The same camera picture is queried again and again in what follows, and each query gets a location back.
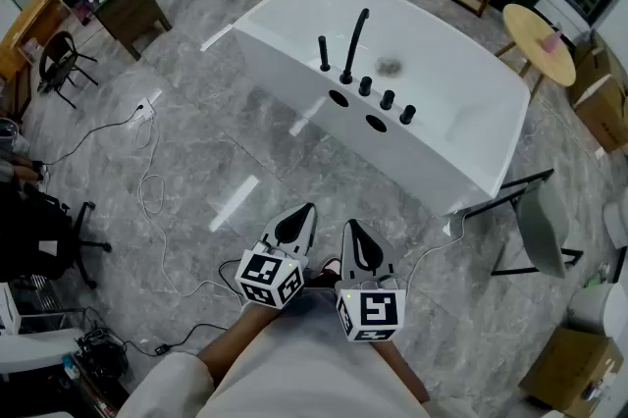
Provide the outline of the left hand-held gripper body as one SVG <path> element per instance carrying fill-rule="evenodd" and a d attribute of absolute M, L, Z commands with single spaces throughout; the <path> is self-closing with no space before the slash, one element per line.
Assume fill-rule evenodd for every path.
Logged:
<path fill-rule="evenodd" d="M 257 240 L 245 249 L 235 281 L 249 302 L 282 310 L 304 287 L 308 246 Z"/>

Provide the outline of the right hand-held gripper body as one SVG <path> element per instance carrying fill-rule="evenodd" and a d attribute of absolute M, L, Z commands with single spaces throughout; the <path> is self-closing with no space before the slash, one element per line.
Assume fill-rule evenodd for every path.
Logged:
<path fill-rule="evenodd" d="M 391 340 L 403 328 L 407 292 L 392 262 L 360 273 L 341 264 L 335 292 L 341 330 L 349 341 Z"/>

